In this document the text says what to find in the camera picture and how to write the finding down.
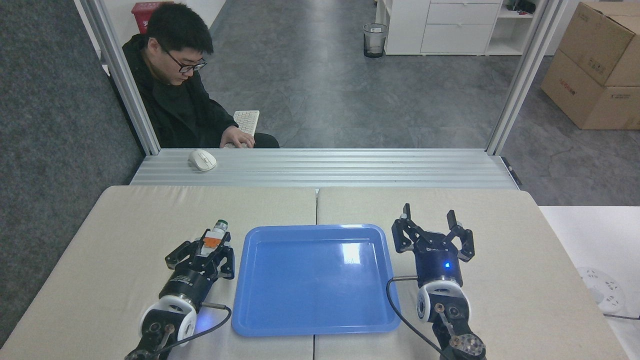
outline orange label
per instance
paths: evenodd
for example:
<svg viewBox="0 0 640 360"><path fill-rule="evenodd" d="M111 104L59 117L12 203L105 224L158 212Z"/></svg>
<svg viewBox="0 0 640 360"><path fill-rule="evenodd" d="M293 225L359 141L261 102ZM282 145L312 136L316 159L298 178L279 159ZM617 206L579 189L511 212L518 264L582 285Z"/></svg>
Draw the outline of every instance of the orange label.
<svg viewBox="0 0 640 360"><path fill-rule="evenodd" d="M206 247L217 247L222 242L222 239L216 238L204 238L204 245Z"/></svg>

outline man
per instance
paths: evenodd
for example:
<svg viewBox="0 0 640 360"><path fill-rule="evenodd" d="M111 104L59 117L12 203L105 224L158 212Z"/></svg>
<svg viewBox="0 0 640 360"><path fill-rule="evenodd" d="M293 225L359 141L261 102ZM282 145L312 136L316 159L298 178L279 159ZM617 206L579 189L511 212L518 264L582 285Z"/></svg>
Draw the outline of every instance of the man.
<svg viewBox="0 0 640 360"><path fill-rule="evenodd" d="M122 47L161 147L280 147L271 135L242 132L209 98L198 70L213 53L209 29L184 4L165 3L151 15L147 34Z"/></svg>

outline eyeglasses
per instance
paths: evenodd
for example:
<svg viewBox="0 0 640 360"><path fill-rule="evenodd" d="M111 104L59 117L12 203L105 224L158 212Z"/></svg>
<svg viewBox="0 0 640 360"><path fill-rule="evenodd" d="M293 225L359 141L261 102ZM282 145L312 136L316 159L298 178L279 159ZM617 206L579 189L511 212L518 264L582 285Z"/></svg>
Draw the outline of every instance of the eyeglasses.
<svg viewBox="0 0 640 360"><path fill-rule="evenodd" d="M166 54L169 55L169 57L173 61L175 61L176 64L180 65L180 70L178 70L178 71L181 72L181 73L189 72L191 70L198 71L198 70L202 69L204 67L204 65L207 65L207 60L204 60L204 59L202 59L201 63L197 63L197 64L194 64L194 65L185 65L185 64L179 62L178 60L176 60L173 56L171 56L171 54L162 45L160 45L160 48L164 52L166 52Z"/></svg>

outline black hair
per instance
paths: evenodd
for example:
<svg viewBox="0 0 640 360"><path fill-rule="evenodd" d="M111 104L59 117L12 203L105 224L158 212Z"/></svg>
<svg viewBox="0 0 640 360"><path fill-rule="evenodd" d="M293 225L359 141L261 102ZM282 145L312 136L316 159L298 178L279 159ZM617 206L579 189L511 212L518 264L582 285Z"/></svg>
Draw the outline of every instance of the black hair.
<svg viewBox="0 0 640 360"><path fill-rule="evenodd" d="M151 14L146 36L156 38L165 51L191 47L203 53L213 53L209 29L202 18L184 4L160 5Z"/></svg>

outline plastic tray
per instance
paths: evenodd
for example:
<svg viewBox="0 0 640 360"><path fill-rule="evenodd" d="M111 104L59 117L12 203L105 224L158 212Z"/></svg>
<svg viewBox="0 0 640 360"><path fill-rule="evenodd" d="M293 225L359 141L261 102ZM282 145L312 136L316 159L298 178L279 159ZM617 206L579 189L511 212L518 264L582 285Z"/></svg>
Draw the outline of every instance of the plastic tray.
<svg viewBox="0 0 640 360"><path fill-rule="evenodd" d="M391 331L400 321L385 292L391 277L375 225L256 227L244 240L232 325L243 336Z"/></svg>

